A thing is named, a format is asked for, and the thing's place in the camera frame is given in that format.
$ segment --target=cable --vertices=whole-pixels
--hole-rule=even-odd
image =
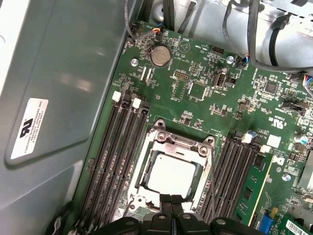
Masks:
[[[289,24],[291,14],[277,17],[270,28],[273,30],[268,45],[268,54],[270,62],[273,66],[278,66],[276,59],[276,40],[280,30],[283,30]]]
[[[280,29],[276,28],[273,30],[272,35],[270,36],[269,45],[268,45],[268,54],[270,62],[273,66],[278,66],[276,59],[276,40]]]
[[[124,21],[125,21],[125,26],[127,29],[128,34],[136,41],[136,40],[140,40],[143,39],[147,36],[149,36],[150,34],[152,34],[152,31],[146,32],[140,36],[136,36],[133,34],[131,27],[129,26],[129,16],[128,16],[128,0],[125,0],[125,5],[124,5]]]
[[[212,187],[212,218],[215,219],[215,177],[214,177],[214,161],[215,161],[215,150],[211,148],[211,187]]]
[[[191,19],[191,16],[192,14],[194,13],[195,9],[196,9],[196,3],[194,1],[191,1],[190,4],[189,4],[189,7],[187,9],[187,13],[186,13],[186,16],[185,16],[185,19],[182,21],[177,33],[180,33],[182,34],[186,28],[187,28],[187,25]]]
[[[247,41],[248,41],[248,50],[249,50],[251,64],[258,69],[272,71],[272,72],[287,72],[287,73],[313,72],[313,67],[302,67],[302,68],[276,67],[276,66],[271,66],[271,65],[261,63],[256,60],[256,32],[257,32],[257,25],[258,25],[259,5],[260,5],[260,0],[249,1]]]
[[[225,12],[225,16],[223,19],[223,24],[222,24],[222,30],[223,30],[223,35],[224,38],[226,39],[226,41],[230,44],[231,49],[233,52],[235,52],[237,55],[239,55],[241,58],[244,58],[245,55],[242,54],[241,52],[239,52],[236,47],[234,46],[234,44],[232,43],[229,33],[228,33],[228,29],[227,29],[227,20],[230,16],[231,10],[232,10],[232,5],[236,6],[236,7],[249,7],[249,4],[244,4],[244,3],[237,3],[234,0],[231,0],[226,8],[226,12]]]

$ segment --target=capacitor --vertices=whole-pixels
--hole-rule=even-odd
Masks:
[[[283,176],[282,176],[282,179],[283,181],[290,181],[291,180],[291,176],[287,173],[285,173]]]
[[[307,144],[309,142],[309,138],[305,135],[296,135],[293,140],[296,143]]]

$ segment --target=sticker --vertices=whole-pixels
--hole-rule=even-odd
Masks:
[[[290,220],[287,221],[286,228],[292,231],[296,235],[308,235],[305,231],[303,231],[301,228],[296,226]]]
[[[30,98],[28,100],[11,159],[22,157],[34,151],[48,102],[47,99]]]

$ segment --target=screw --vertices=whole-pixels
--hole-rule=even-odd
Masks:
[[[134,59],[131,60],[131,65],[132,65],[133,67],[138,66],[138,64],[139,64],[138,59],[134,58]]]
[[[218,220],[216,220],[216,222],[218,224],[220,224],[220,225],[225,225],[226,224],[225,220],[222,220],[222,219],[218,219]]]
[[[207,153],[207,147],[202,146],[202,147],[200,148],[200,153],[201,153],[201,154],[206,154],[206,153]]]
[[[183,217],[184,219],[190,219],[190,218],[191,218],[191,216],[190,216],[189,214],[183,214],[182,217]]]
[[[282,176],[283,181],[290,181],[291,180],[291,176],[289,174],[284,174]]]
[[[166,135],[163,132],[158,133],[158,135],[157,135],[158,141],[163,141],[163,140],[165,140],[165,138],[166,138]]]
[[[231,56],[231,55],[226,58],[226,63],[228,63],[230,65],[232,63],[234,63],[234,61],[235,61],[235,58],[233,56]]]

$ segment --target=gray metal panel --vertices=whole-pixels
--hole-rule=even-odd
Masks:
[[[0,234],[42,234],[72,199],[122,45],[123,1],[31,0],[0,98]],[[29,98],[49,104],[10,160]]]

